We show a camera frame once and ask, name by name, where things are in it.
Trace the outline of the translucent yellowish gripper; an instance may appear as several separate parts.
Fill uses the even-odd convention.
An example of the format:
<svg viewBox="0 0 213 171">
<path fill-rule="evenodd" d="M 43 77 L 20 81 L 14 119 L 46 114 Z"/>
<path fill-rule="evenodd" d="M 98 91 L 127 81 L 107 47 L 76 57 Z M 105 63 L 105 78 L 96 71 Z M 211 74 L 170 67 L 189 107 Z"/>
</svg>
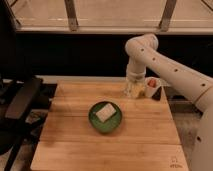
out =
<svg viewBox="0 0 213 171">
<path fill-rule="evenodd" d="M 125 94 L 129 98 L 137 99 L 144 93 L 144 85 L 139 82 L 128 81 L 126 83 Z"/>
</svg>

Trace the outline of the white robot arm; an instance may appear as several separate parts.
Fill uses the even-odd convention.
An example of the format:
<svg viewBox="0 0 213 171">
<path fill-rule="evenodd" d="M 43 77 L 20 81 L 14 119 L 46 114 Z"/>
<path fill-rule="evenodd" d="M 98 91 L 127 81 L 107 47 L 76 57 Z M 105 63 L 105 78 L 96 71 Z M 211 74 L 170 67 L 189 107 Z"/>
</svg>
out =
<svg viewBox="0 0 213 171">
<path fill-rule="evenodd" d="M 191 160 L 191 171 L 213 171 L 213 78 L 178 63 L 157 51 L 158 39 L 144 34 L 129 39 L 126 77 L 129 82 L 145 80 L 151 69 L 203 112 Z"/>
</svg>

